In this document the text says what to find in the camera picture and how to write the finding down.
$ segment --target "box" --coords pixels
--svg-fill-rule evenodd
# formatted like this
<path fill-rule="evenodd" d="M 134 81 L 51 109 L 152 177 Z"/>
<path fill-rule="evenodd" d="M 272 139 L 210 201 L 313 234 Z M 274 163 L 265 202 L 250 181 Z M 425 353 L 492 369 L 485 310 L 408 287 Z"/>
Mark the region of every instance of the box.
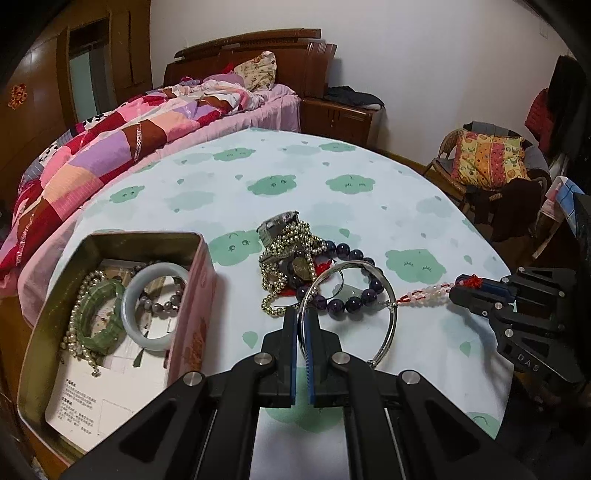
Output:
<path fill-rule="evenodd" d="M 167 385 L 185 372 L 200 369 L 216 274 L 207 244 L 196 233 L 125 232 L 88 236 L 72 255 L 44 306 L 27 346 L 17 395 L 23 422 L 63 462 L 83 454 L 45 420 L 60 363 L 59 344 L 85 275 L 105 258 L 191 265 L 168 355 Z"/>

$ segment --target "metal screw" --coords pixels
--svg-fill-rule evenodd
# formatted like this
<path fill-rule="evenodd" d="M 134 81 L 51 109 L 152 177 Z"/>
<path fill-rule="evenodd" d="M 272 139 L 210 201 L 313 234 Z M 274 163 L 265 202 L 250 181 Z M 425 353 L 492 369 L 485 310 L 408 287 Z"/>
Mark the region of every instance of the metal screw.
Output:
<path fill-rule="evenodd" d="M 267 352 L 261 352 L 255 355 L 257 365 L 268 365 L 273 361 L 273 356 Z"/>
<path fill-rule="evenodd" d="M 414 370 L 406 370 L 402 372 L 402 381 L 407 385 L 416 385 L 421 380 L 421 375 L 419 375 Z"/>
<path fill-rule="evenodd" d="M 333 356 L 331 358 L 333 362 L 337 365 L 346 365 L 351 361 L 351 356 L 345 352 L 333 353 Z"/>
<path fill-rule="evenodd" d="M 201 380 L 203 380 L 203 375 L 199 372 L 189 372 L 188 374 L 185 374 L 183 377 L 183 382 L 185 382 L 185 385 L 188 385 L 189 387 L 199 385 L 201 383 Z"/>

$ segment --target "white wall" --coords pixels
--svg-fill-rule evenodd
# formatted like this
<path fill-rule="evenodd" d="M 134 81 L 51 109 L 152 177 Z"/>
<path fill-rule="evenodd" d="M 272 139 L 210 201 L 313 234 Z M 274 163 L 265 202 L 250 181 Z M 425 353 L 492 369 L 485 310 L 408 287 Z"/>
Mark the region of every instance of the white wall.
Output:
<path fill-rule="evenodd" d="M 338 45 L 331 85 L 379 96 L 379 146 L 421 163 L 472 120 L 520 132 L 557 57 L 549 28 L 513 0 L 152 0 L 154 85 L 187 46 L 272 28 L 321 28 Z"/>

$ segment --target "red bag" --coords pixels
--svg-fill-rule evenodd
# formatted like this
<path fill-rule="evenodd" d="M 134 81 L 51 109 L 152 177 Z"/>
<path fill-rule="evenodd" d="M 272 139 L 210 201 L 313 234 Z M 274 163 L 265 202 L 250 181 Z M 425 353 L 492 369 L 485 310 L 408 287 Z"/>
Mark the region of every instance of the red bag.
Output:
<path fill-rule="evenodd" d="M 548 110 L 547 101 L 548 89 L 544 89 L 535 98 L 525 120 L 525 126 L 540 142 L 538 147 L 543 153 L 548 153 L 550 149 L 550 138 L 554 129 L 554 118 Z"/>

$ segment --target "jade bangle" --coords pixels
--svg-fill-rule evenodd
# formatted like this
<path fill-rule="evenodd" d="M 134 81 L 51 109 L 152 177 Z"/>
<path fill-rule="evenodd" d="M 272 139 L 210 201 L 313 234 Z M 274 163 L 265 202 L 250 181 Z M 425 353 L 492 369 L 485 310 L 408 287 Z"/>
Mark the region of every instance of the jade bangle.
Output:
<path fill-rule="evenodd" d="M 74 324 L 76 325 L 76 337 L 78 342 L 88 350 L 101 355 L 106 355 L 109 348 L 125 334 L 121 322 L 121 300 L 125 288 L 120 281 L 104 280 L 92 287 L 80 304 L 76 312 Z M 96 311 L 102 307 L 107 300 L 115 298 L 113 313 L 106 327 L 97 334 L 90 336 L 92 319 Z"/>
<path fill-rule="evenodd" d="M 123 295 L 123 302 L 121 303 L 121 320 L 123 327 L 127 332 L 129 338 L 137 343 L 141 348 L 153 352 L 161 352 L 169 350 L 173 342 L 174 332 L 167 333 L 162 337 L 146 338 L 138 329 L 138 324 L 135 320 L 135 305 L 145 286 L 152 280 L 160 277 L 178 277 L 185 282 L 189 281 L 189 272 L 180 265 L 173 263 L 155 263 L 149 265 L 137 272 L 135 277 L 131 279 Z"/>

